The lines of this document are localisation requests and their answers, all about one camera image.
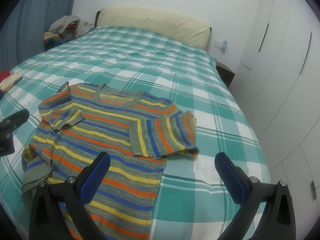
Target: nightstand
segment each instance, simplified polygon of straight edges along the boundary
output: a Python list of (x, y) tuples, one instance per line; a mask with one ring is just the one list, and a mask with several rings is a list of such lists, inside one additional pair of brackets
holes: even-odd
[(216, 70), (220, 76), (220, 78), (222, 79), (222, 81), (224, 82), (224, 84), (227, 86), (227, 88), (229, 88), (235, 73), (233, 73), (233, 71), (228, 68), (226, 65), (216, 61)]

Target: folded sleeve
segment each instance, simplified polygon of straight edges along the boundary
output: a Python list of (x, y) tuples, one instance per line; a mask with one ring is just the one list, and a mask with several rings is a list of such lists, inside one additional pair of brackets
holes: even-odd
[(69, 84), (66, 82), (54, 95), (38, 106), (41, 118), (55, 131), (66, 125), (74, 125), (84, 117), (81, 110), (72, 104)]
[(196, 119), (191, 112), (178, 117), (130, 122), (129, 137), (135, 156), (161, 157), (179, 152), (195, 156)]

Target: striped shirt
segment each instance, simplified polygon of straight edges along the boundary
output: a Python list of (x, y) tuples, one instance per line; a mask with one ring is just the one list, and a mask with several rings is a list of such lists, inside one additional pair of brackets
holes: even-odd
[[(22, 154), (24, 201), (41, 179), (63, 182), (108, 152), (109, 171), (85, 207), (108, 239), (148, 239), (166, 155), (198, 152), (191, 112), (141, 90), (66, 83), (39, 113), (42, 121)], [(61, 209), (79, 238), (64, 204)]]

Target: curtain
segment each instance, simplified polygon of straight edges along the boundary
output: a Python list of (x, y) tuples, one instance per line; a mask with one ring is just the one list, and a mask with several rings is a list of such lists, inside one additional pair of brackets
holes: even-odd
[(74, 0), (20, 0), (0, 30), (0, 71), (44, 52), (43, 34), (71, 15)]

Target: green plaid bedspread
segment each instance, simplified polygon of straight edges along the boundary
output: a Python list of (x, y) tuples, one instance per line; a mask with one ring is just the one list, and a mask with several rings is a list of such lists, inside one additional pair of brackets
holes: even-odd
[[(16, 152), (0, 158), (0, 202), (28, 237), (29, 213), (22, 204), (21, 152), (35, 131), (39, 103), (66, 81), (105, 83), (118, 90), (144, 90), (173, 101), (197, 118), (197, 158), (168, 157), (153, 210), (150, 239), (217, 239), (239, 206), (214, 167), (225, 152), (249, 176), (269, 182), (258, 140), (202, 49), (143, 29), (100, 27), (17, 66), (23, 79), (0, 101), (0, 118), (24, 108), (27, 123), (14, 132)], [(252, 236), (264, 206), (246, 238)]]

